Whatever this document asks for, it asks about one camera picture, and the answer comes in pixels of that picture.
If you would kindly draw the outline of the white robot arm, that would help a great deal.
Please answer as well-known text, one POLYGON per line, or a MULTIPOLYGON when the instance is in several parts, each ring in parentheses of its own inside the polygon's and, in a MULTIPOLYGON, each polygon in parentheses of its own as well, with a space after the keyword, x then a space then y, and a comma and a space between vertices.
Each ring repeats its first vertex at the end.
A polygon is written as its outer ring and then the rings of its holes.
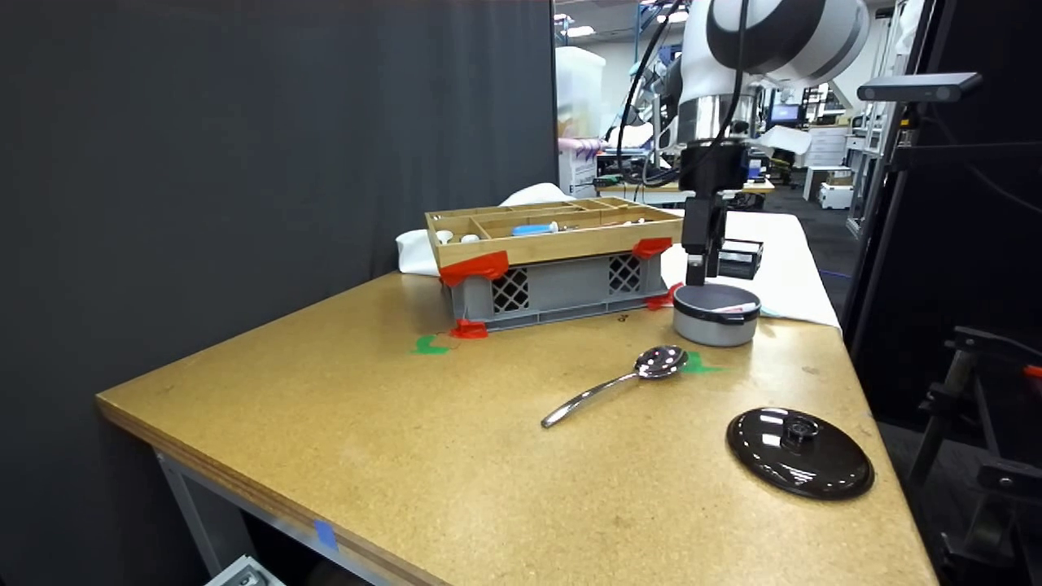
POLYGON ((738 187, 743 147, 728 136, 743 85, 817 85, 839 74, 864 49, 864 0, 690 0, 679 65, 679 128, 683 198, 683 283, 705 287, 719 269, 728 230, 724 190, 738 187))

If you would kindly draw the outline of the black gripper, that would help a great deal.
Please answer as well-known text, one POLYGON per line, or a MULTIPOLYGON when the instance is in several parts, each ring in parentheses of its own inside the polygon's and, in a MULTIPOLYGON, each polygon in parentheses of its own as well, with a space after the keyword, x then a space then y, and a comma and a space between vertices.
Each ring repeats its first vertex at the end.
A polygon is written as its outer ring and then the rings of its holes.
POLYGON ((707 277, 724 277, 724 225, 728 206, 724 190, 745 184, 745 147, 738 141, 695 144, 682 154, 683 198, 683 252, 686 252, 686 287, 705 287, 705 252, 710 249, 707 277))

